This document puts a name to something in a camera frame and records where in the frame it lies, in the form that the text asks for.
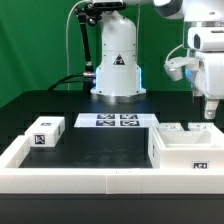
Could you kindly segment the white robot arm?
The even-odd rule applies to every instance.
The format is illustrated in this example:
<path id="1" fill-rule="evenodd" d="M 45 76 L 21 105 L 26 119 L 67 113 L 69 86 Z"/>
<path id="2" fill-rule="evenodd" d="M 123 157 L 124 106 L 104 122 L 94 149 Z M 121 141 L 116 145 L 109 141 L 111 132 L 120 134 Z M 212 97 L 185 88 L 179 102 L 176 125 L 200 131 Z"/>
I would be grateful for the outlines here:
<path id="1" fill-rule="evenodd" d="M 137 31 L 118 13 L 123 6 L 151 3 L 158 14 L 184 21 L 185 57 L 165 59 L 168 76 L 187 78 L 195 96 L 205 97 L 204 117 L 213 119 L 224 100 L 224 0 L 92 0 L 102 11 L 102 59 L 91 93 L 109 102 L 143 94 L 137 65 Z"/>

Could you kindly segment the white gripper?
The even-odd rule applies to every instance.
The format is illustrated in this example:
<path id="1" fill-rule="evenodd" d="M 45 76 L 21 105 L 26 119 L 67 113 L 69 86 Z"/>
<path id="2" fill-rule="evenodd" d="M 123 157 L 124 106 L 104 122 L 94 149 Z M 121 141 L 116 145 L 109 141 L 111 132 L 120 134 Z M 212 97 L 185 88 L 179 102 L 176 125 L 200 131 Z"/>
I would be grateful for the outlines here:
<path id="1" fill-rule="evenodd" d="M 188 68 L 186 75 L 207 97 L 204 117 L 214 119 L 219 101 L 213 99 L 224 99 L 224 28 L 191 27 L 187 44 L 195 51 L 198 68 Z"/>

